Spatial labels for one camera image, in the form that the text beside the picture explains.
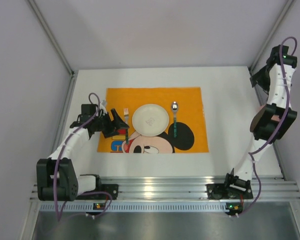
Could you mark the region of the pink plastic cup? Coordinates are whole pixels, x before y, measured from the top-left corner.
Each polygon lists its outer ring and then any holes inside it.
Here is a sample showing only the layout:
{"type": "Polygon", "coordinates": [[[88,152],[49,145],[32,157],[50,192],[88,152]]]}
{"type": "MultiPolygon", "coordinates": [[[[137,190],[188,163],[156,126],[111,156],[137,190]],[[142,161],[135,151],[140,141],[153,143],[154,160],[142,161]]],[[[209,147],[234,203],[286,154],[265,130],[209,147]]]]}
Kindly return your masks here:
{"type": "Polygon", "coordinates": [[[261,106],[258,108],[258,112],[261,111],[261,110],[265,107],[265,105],[266,105],[266,104],[261,105],[261,106]]]}

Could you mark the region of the cream round plate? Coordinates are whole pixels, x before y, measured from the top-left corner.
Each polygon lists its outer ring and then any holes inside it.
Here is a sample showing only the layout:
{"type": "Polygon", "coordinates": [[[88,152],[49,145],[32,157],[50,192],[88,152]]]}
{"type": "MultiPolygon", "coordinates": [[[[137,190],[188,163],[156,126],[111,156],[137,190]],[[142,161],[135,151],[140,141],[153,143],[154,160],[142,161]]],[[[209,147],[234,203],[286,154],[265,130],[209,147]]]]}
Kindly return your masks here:
{"type": "Polygon", "coordinates": [[[142,105],[132,115],[133,128],[146,137],[160,135],[166,130],[169,122],[168,112],[158,104],[142,105]]]}

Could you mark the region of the spoon with patterned handle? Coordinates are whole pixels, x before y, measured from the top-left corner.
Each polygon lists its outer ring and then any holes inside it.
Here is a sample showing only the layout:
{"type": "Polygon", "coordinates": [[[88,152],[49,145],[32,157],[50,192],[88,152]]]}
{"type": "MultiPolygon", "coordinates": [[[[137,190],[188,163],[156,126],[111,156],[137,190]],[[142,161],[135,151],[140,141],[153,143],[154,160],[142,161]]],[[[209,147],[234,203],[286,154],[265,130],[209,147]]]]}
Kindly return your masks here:
{"type": "Polygon", "coordinates": [[[171,111],[173,113],[173,136],[177,137],[177,113],[179,110],[179,105],[176,101],[173,101],[171,104],[171,111]]]}

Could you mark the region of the orange cartoon mouse placemat cloth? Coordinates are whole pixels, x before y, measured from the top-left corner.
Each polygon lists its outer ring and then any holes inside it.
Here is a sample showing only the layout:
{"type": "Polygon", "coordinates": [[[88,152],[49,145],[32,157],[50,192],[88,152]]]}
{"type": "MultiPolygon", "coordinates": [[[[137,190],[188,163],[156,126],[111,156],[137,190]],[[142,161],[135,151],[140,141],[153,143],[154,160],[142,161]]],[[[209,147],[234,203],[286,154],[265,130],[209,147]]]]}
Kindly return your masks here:
{"type": "Polygon", "coordinates": [[[128,130],[119,135],[99,137],[100,153],[207,153],[209,152],[204,106],[200,87],[108,88],[107,109],[115,108],[120,117],[128,110],[128,130]],[[174,137],[172,102],[178,103],[177,137],[174,137]],[[166,130],[157,136],[143,136],[132,125],[134,112],[143,105],[156,104],[169,116],[166,130]]]}

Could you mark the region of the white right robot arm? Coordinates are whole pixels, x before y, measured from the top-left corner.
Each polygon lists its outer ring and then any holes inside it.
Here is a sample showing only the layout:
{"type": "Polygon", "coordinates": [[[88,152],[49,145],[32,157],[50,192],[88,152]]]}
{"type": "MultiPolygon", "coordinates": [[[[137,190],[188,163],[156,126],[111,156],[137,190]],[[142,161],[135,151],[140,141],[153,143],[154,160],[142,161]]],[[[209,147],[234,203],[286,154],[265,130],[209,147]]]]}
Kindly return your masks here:
{"type": "Polygon", "coordinates": [[[251,86],[261,87],[268,98],[251,121],[252,136],[246,156],[231,171],[241,181],[252,179],[253,165],[269,146],[284,136],[297,118],[297,112],[291,107],[290,92],[298,59],[288,50],[283,44],[273,47],[266,65],[250,77],[251,86]]]}

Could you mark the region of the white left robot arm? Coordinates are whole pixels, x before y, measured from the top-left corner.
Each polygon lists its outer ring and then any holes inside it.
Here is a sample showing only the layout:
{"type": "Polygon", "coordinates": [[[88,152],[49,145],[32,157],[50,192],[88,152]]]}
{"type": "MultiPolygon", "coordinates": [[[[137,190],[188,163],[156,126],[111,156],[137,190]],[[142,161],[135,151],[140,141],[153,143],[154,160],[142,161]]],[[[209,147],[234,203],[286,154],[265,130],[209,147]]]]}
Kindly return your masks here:
{"type": "Polygon", "coordinates": [[[82,173],[85,160],[79,158],[83,146],[101,132],[105,138],[129,129],[113,108],[107,112],[97,104],[82,104],[81,113],[70,125],[59,147],[36,164],[37,195],[41,201],[74,201],[87,192],[99,194],[103,189],[97,174],[82,173]]]}

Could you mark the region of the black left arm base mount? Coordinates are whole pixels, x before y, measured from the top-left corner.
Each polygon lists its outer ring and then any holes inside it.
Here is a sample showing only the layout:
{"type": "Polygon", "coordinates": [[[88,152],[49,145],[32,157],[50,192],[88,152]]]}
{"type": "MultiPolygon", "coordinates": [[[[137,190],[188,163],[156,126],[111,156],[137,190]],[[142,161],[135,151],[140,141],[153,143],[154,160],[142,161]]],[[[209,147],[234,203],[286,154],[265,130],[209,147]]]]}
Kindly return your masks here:
{"type": "Polygon", "coordinates": [[[95,192],[106,192],[111,195],[113,200],[116,200],[119,193],[118,184],[102,184],[100,189],[88,191],[89,194],[78,195],[76,200],[109,200],[110,197],[104,193],[95,192]]]}

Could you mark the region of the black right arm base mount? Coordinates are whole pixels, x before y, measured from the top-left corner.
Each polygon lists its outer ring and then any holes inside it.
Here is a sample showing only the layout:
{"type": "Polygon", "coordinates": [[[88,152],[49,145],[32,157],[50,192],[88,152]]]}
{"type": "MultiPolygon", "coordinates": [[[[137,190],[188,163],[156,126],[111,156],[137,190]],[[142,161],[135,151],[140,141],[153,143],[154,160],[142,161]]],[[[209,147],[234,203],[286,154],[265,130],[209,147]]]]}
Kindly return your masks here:
{"type": "Polygon", "coordinates": [[[253,199],[251,188],[244,188],[231,184],[226,186],[224,183],[210,183],[206,185],[209,200],[244,200],[253,199]]]}

